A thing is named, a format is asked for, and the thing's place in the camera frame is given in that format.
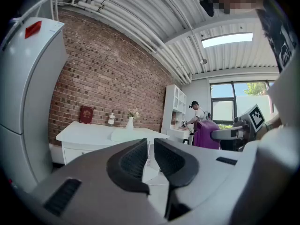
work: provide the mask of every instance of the sky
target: sky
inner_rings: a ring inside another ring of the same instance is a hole
[[[220,84],[220,85],[213,85],[213,89],[211,91],[212,98],[229,98],[233,97],[233,89],[231,84]],[[247,96],[244,93],[244,90],[248,88],[246,83],[235,83],[235,95],[236,96]]]

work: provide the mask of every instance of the refrigerator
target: refrigerator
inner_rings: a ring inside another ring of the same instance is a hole
[[[26,28],[42,21],[25,39]],[[0,51],[0,163],[8,180],[30,193],[52,172],[48,116],[67,61],[64,24],[30,17]]]

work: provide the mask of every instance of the rectangular light panel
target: rectangular light panel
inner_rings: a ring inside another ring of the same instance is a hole
[[[252,32],[234,33],[204,39],[202,40],[202,44],[206,48],[226,43],[249,42],[252,41],[252,38]]]

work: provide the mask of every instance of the purple chair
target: purple chair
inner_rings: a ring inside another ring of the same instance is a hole
[[[201,148],[219,149],[220,140],[212,139],[212,131],[220,130],[219,126],[211,120],[197,122],[197,132],[194,134],[194,146]]]

